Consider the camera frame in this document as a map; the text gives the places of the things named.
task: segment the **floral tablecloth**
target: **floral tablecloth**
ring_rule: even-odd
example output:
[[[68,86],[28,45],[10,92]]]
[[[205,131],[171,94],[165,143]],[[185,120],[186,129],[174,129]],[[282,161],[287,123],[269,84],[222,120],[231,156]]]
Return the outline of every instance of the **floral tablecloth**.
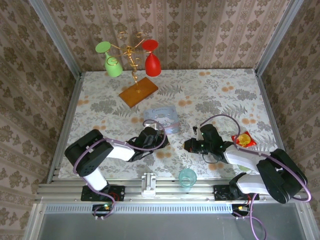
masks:
[[[138,71],[140,79],[146,76]],[[163,70],[149,78],[158,90],[133,108],[118,96],[134,81],[130,71],[111,78],[105,72],[87,72],[74,114],[67,145],[98,129],[109,137],[121,141],[137,136],[143,129],[143,112],[146,109],[175,105],[180,132],[168,136],[170,146],[136,162],[108,158],[100,165],[106,178],[135,179],[143,173],[154,172],[158,177],[175,177],[184,168],[191,168],[198,178],[233,178],[248,171],[238,165],[207,164],[202,155],[188,153],[184,141],[196,138],[192,126],[199,125],[215,114],[228,114],[248,130],[257,142],[252,149],[269,151],[277,145],[269,122],[258,82],[252,69]],[[226,141],[237,133],[237,127],[226,117],[210,121]],[[213,162],[211,156],[204,156]],[[76,178],[73,167],[63,158],[59,178]]]

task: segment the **wooden base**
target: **wooden base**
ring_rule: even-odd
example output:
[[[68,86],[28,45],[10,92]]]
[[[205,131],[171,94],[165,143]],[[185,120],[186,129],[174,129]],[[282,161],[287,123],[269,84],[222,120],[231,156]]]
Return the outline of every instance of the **wooden base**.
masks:
[[[132,108],[157,90],[158,87],[149,78],[145,77],[138,81],[138,86],[136,84],[132,85],[120,93],[119,97]]]

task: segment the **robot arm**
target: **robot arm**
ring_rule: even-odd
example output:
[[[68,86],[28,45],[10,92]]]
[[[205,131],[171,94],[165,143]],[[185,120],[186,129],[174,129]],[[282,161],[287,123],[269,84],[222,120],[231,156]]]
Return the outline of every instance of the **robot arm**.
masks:
[[[211,154],[217,161],[241,165],[259,173],[241,173],[230,181],[229,188],[235,198],[249,193],[268,194],[279,203],[285,204],[301,190],[302,186],[289,172],[261,156],[262,152],[238,150],[233,142],[223,141],[212,124],[202,126],[198,132],[201,139],[191,138],[185,141],[185,150],[190,153]],[[285,151],[276,149],[263,153],[277,159],[298,175],[305,184],[308,183],[306,176]]]
[[[104,137],[99,130],[92,130],[75,143],[71,144],[64,152],[67,159],[74,166],[78,158],[89,146],[93,145]],[[147,126],[138,137],[131,138],[127,143],[140,149],[151,149],[161,144],[164,135],[162,131]],[[164,143],[159,147],[164,148],[169,143],[165,138]],[[108,187],[108,182],[99,170],[99,165],[106,158],[121,159],[125,162],[134,162],[152,154],[151,151],[133,149],[123,145],[116,140],[102,141],[86,154],[76,167],[76,172],[83,177],[95,190],[101,191]]]

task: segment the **wall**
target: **wall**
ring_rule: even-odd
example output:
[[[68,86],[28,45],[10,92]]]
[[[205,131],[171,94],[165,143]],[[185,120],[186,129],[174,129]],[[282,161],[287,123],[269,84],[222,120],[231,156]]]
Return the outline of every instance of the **wall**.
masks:
[[[320,1],[305,0],[262,75],[288,154],[305,172],[320,226]]]
[[[83,72],[103,71],[101,41],[137,32],[159,42],[163,69],[253,68],[289,0],[45,0]],[[111,53],[119,54],[115,49]]]
[[[0,239],[22,239],[75,79],[27,0],[0,0]]]

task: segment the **clear plastic cup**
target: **clear plastic cup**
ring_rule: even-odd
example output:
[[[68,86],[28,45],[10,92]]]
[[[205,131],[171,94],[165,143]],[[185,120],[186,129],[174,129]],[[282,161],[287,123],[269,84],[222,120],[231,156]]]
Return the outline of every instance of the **clear plastic cup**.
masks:
[[[179,182],[182,187],[190,188],[192,187],[197,181],[197,174],[195,171],[191,170],[190,168],[186,168],[180,171],[179,173]]]

